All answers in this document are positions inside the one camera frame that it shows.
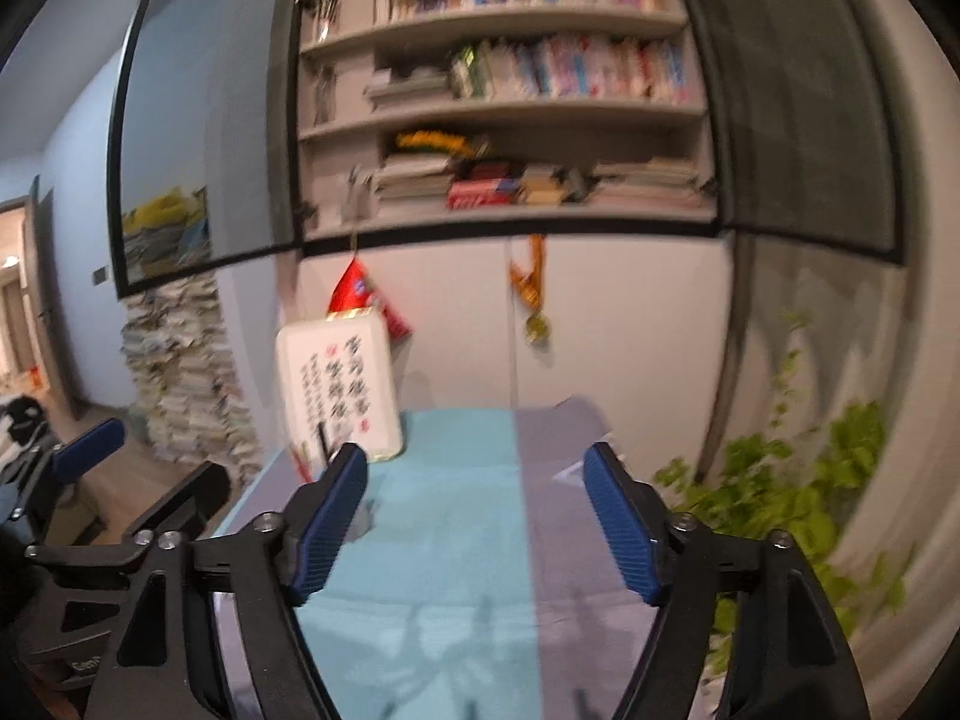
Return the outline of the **green potted plant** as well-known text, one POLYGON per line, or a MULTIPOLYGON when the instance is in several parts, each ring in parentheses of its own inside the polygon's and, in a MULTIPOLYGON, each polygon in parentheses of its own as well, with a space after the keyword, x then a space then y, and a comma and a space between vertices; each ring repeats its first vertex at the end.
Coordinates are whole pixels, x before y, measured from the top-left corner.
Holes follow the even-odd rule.
POLYGON ((652 481, 670 507, 721 535, 791 535, 846 635, 907 603, 907 554, 839 555, 889 442, 885 395, 896 349, 887 314, 797 309, 748 328, 731 411, 706 468, 669 460, 652 481))

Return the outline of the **framed calligraphy sign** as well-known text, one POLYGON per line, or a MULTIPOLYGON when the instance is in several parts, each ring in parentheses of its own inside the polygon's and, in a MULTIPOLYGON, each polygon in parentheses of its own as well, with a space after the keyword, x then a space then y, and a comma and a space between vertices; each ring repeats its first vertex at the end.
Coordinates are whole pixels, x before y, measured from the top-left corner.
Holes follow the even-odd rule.
POLYGON ((277 372, 288 437, 314 475, 347 442, 369 461, 404 450, 391 340, 376 309, 280 328, 277 372))

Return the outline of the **gold medal with ribbon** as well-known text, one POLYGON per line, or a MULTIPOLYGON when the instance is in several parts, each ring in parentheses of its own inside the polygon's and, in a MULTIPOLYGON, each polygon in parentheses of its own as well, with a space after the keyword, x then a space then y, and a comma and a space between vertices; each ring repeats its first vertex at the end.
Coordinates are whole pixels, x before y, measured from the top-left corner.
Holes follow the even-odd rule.
POLYGON ((550 341, 550 322, 544 314, 544 270, 547 241, 542 234, 529 238, 529 268, 512 260, 509 262, 509 282, 517 300, 527 310, 524 320, 524 338, 529 346, 545 348, 550 341))

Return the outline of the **red pencil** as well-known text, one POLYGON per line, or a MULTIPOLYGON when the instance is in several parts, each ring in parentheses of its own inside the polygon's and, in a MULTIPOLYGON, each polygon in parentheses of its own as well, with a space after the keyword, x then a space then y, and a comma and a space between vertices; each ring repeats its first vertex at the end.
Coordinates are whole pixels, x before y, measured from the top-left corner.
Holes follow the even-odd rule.
POLYGON ((313 468, 311 468, 311 463, 309 463, 308 457, 304 455, 301 447, 296 444, 291 445, 290 454, 302 483, 313 483, 313 468))

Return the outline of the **red book on shelf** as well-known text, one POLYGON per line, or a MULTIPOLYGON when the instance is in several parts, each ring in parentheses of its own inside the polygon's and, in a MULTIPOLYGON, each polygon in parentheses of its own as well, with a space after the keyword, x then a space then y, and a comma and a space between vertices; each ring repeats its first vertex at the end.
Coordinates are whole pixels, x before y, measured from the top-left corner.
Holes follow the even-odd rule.
POLYGON ((521 183, 517 179, 455 181, 446 195, 448 210, 470 210, 480 206, 512 205, 521 183))

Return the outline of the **stack of books on shelf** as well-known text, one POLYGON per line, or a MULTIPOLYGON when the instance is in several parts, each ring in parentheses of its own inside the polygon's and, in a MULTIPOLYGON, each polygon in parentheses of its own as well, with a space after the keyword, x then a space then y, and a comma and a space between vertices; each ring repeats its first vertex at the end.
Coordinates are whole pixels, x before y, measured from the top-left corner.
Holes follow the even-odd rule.
POLYGON ((381 200, 444 197, 454 179, 455 161, 447 154, 391 154, 371 179, 381 200))

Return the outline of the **grey bookshelf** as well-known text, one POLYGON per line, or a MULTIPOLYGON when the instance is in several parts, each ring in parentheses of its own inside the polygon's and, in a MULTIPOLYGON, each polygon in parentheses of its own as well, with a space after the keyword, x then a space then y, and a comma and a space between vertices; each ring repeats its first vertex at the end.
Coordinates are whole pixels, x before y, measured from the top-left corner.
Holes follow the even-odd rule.
POLYGON ((685 0, 298 0, 304 236, 325 247, 501 231, 646 232, 718 219, 685 0), (381 200, 397 133, 488 138, 455 181, 512 205, 381 200))

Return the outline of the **red hanging charm bag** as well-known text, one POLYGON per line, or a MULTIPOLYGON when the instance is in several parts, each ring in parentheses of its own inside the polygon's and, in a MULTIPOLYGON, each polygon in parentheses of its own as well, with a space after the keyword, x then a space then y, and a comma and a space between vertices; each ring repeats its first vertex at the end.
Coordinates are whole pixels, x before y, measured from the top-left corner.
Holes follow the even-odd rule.
POLYGON ((392 341, 405 340, 412 334, 412 327, 387 301, 386 294, 377 288, 363 262, 353 257, 332 291, 327 314, 342 316, 373 309, 386 321, 387 333, 392 341))

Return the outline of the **tall stack of papers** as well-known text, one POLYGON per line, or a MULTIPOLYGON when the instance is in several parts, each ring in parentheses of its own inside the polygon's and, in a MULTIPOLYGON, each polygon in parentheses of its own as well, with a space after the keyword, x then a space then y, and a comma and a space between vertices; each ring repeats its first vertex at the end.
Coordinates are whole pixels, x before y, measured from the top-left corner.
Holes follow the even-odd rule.
POLYGON ((146 440, 156 457, 216 461, 238 486, 263 466, 263 452, 229 346, 212 275, 184 278, 128 298, 125 358, 146 440))

